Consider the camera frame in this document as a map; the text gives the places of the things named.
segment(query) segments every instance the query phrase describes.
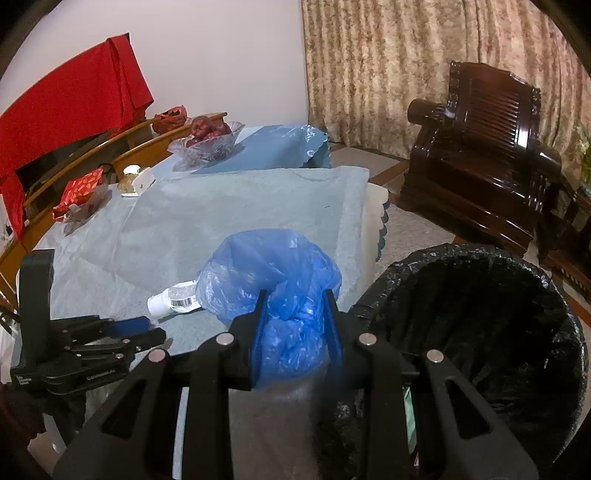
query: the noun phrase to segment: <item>white bottle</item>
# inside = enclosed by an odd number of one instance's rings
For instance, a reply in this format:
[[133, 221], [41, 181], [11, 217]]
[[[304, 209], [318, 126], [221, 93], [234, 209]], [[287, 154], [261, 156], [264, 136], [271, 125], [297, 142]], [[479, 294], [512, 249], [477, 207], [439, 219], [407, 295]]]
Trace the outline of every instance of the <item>white bottle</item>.
[[195, 297], [195, 280], [177, 283], [162, 293], [148, 298], [148, 310], [154, 319], [175, 313], [188, 313], [201, 307]]

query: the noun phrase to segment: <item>blue plastic bag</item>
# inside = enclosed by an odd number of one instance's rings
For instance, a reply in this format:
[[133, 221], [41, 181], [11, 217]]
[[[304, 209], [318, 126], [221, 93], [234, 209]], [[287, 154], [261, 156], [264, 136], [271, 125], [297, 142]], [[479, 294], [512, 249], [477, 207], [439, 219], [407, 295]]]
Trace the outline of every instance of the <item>blue plastic bag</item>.
[[315, 244], [287, 229], [227, 237], [197, 276], [197, 301], [227, 325], [254, 311], [266, 290], [261, 376], [266, 383], [305, 375], [325, 350], [323, 292], [339, 296], [339, 267]]

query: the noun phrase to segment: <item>beige curtain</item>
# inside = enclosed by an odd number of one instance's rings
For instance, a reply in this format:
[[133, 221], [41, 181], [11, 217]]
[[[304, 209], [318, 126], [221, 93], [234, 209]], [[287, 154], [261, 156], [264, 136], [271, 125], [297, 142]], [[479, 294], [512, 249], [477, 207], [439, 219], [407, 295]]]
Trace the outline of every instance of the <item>beige curtain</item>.
[[310, 122], [333, 141], [408, 158], [415, 98], [445, 102], [449, 63], [480, 61], [542, 91], [540, 138], [580, 177], [579, 121], [591, 126], [591, 79], [530, 0], [302, 0]]

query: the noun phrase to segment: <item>red apple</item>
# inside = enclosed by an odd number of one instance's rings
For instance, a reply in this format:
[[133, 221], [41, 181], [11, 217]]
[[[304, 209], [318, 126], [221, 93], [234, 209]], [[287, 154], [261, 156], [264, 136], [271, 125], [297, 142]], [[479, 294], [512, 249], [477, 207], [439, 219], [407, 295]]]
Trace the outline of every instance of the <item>red apple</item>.
[[190, 147], [191, 145], [194, 145], [196, 143], [199, 143], [200, 140], [198, 140], [197, 138], [190, 138], [189, 140], [187, 140], [187, 143], [185, 144], [185, 147]]
[[222, 123], [221, 125], [216, 125], [214, 128], [215, 128], [216, 132], [221, 132], [222, 135], [229, 135], [232, 133], [232, 130], [230, 129], [228, 124], [225, 122]]
[[209, 130], [197, 130], [195, 132], [193, 132], [193, 136], [195, 138], [197, 138], [198, 141], [201, 141], [205, 138], [205, 135], [207, 135], [210, 131]]
[[191, 121], [191, 132], [195, 133], [198, 130], [205, 130], [207, 133], [213, 130], [212, 121], [208, 116], [196, 116]]
[[214, 130], [211, 133], [208, 133], [207, 135], [205, 135], [204, 140], [209, 140], [210, 138], [216, 138], [216, 137], [221, 137], [223, 135], [223, 133], [221, 133], [218, 130]]

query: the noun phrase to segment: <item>barcode label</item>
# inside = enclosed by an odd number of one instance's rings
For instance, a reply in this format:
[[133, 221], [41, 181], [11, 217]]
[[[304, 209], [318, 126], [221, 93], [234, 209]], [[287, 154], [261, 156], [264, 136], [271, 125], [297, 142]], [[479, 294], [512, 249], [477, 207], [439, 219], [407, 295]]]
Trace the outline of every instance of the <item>barcode label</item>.
[[186, 307], [190, 307], [193, 304], [193, 299], [191, 297], [189, 297], [187, 299], [182, 299], [182, 300], [170, 300], [170, 304], [173, 307], [186, 308]]

